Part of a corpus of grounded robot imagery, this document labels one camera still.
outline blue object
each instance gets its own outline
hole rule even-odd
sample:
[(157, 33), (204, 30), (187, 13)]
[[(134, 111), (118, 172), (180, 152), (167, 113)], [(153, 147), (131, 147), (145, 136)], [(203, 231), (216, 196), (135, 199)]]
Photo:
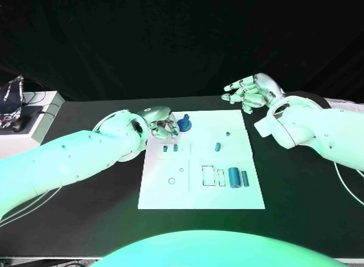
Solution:
[(232, 188), (240, 187), (240, 173), (239, 168), (229, 168), (229, 182)]
[(249, 181), (248, 181), (248, 174), (246, 174), (246, 171), (242, 171), (240, 174), (242, 174), (243, 186), (249, 186)]
[(216, 152), (220, 151), (220, 143), (216, 143)]
[(180, 132), (187, 132), (191, 129), (191, 121), (189, 120), (189, 115), (184, 115), (184, 118), (181, 118), (177, 121)]

